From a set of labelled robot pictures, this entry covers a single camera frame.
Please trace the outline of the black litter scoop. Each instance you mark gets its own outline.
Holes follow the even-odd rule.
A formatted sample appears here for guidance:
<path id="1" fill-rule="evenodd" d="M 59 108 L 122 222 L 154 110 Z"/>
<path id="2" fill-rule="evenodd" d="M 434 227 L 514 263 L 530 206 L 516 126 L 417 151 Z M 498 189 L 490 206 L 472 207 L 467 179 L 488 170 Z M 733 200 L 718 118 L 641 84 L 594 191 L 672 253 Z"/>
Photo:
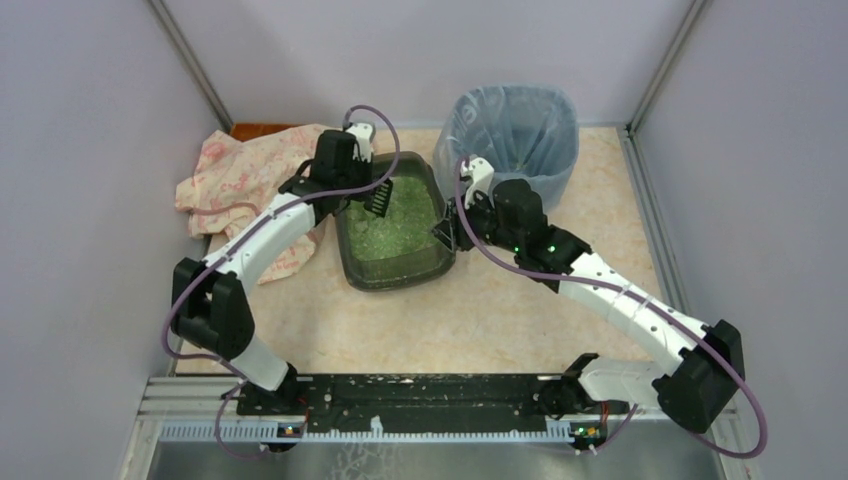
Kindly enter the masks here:
<path id="1" fill-rule="evenodd" d="M 363 208 L 378 218 L 385 218 L 391 202 L 393 181 L 387 179 L 365 194 Z"/>

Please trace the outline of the grey trash bin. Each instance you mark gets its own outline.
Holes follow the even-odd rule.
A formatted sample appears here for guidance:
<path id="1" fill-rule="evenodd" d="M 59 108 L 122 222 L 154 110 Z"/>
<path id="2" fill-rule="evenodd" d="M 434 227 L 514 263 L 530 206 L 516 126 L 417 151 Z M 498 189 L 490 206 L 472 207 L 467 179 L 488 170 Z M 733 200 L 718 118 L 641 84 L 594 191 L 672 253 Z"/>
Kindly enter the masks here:
<path id="1" fill-rule="evenodd" d="M 527 176 L 525 180 L 530 188 L 540 196 L 543 211 L 549 213 L 559 204 L 570 176 L 571 173 L 566 171 L 557 175 Z"/>

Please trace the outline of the blue plastic bin liner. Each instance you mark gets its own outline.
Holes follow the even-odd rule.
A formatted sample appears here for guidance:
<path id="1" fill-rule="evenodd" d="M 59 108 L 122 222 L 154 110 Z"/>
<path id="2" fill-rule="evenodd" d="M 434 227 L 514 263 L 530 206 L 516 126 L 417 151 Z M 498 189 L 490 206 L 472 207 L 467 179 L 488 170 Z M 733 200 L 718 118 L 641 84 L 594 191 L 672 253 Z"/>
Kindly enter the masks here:
<path id="1" fill-rule="evenodd" d="M 576 110 L 562 91 L 536 85 L 474 88 L 454 104 L 432 154 L 444 198 L 453 195 L 455 164 L 483 157 L 492 184 L 527 176 L 572 174 L 579 154 Z"/>

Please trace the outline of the dark green litter box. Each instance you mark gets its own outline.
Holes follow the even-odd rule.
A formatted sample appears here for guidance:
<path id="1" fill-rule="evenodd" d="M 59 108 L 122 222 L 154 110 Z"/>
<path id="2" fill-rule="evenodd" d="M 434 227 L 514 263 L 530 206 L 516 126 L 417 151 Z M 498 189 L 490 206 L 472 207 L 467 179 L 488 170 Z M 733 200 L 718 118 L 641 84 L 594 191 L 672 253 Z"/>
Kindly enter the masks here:
<path id="1" fill-rule="evenodd" d="M 436 213 L 436 223 L 445 210 L 444 199 L 436 184 L 433 170 L 419 154 L 412 151 L 400 153 L 399 162 L 391 176 L 420 177 L 427 184 Z M 386 291 L 405 288 L 431 281 L 451 269 L 455 255 L 438 240 L 434 246 L 415 253 L 377 261 L 359 261 L 352 255 L 347 234 L 347 210 L 336 217 L 336 232 L 342 268 L 347 282 L 354 288 L 366 291 Z"/>

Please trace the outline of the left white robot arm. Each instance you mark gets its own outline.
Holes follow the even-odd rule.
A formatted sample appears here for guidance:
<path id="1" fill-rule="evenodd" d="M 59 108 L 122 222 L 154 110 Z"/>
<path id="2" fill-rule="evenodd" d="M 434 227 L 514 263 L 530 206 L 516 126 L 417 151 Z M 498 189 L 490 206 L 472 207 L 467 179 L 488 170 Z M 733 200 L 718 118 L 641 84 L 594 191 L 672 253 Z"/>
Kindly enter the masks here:
<path id="1" fill-rule="evenodd" d="M 369 123 L 321 133 L 314 156 L 245 230 L 201 260 L 180 261 L 173 273 L 170 332 L 249 384 L 292 397 L 297 371 L 260 339 L 248 294 L 296 240 L 350 201 L 371 196 L 374 135 Z"/>

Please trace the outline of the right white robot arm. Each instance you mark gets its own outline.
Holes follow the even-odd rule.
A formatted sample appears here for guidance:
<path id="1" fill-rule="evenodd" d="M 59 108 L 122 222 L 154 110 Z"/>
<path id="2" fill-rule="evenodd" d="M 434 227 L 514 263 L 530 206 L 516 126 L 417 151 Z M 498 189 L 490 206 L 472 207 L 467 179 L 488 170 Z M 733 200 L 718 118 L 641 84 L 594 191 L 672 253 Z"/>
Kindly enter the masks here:
<path id="1" fill-rule="evenodd" d="M 702 434 L 737 395 L 759 406 L 746 382 L 741 334 L 725 320 L 709 325 L 648 294 L 587 241 L 548 221 L 529 183 L 455 180 L 435 235 L 454 251 L 478 250 L 499 267 L 543 284 L 599 315 L 637 343 L 646 361 L 581 355 L 563 375 L 569 405 L 605 401 L 660 409 Z"/>

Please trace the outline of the green litter pellets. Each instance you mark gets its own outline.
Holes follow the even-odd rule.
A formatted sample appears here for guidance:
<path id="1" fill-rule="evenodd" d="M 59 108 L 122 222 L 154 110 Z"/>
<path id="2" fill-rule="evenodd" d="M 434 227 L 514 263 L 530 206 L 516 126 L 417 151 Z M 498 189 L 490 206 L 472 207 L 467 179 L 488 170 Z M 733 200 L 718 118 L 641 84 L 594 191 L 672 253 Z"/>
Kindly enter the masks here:
<path id="1" fill-rule="evenodd" d="M 347 210 L 347 234 L 352 255 L 359 261 L 395 258 L 434 246 L 430 233 L 436 213 L 427 184 L 420 177 L 393 178 L 394 188 L 384 217 L 361 204 Z"/>

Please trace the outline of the patterned cream cloth bag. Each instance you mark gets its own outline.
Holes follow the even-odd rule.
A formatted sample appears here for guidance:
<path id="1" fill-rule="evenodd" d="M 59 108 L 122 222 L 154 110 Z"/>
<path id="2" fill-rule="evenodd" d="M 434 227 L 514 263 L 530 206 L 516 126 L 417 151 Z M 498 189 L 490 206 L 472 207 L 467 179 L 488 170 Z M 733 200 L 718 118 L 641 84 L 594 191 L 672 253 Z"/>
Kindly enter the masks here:
<path id="1" fill-rule="evenodd" d="M 192 175 L 175 191 L 175 210 L 188 215 L 193 238 L 212 249 L 234 239 L 267 208 L 285 180 L 314 154 L 327 127 L 307 124 L 241 141 L 217 130 L 201 145 Z"/>

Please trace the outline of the aluminium frame rail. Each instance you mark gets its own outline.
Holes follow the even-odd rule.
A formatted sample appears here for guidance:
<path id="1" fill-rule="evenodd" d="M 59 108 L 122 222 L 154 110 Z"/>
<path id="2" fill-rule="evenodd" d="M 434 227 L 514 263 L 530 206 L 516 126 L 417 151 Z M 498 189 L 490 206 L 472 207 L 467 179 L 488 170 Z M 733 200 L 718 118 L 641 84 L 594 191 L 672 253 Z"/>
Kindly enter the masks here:
<path id="1" fill-rule="evenodd" d="M 313 434 L 305 432 L 307 420 L 294 416 L 241 416 L 237 413 L 237 396 L 249 384 L 221 375 L 176 376 L 149 380 L 139 408 L 143 419 L 156 419 L 164 423 L 162 435 L 168 440 L 210 440 L 226 442 L 258 441 L 266 445 L 284 443 L 518 443 L 564 444 L 580 449 L 602 445 L 610 439 L 625 418 L 661 420 L 657 408 L 640 406 L 634 410 L 630 404 L 624 414 L 592 422 L 569 417 L 548 426 L 548 433 L 540 437 L 525 434 L 507 434 L 498 438 L 406 438 L 400 435 L 383 435 L 379 432 L 365 434 Z"/>

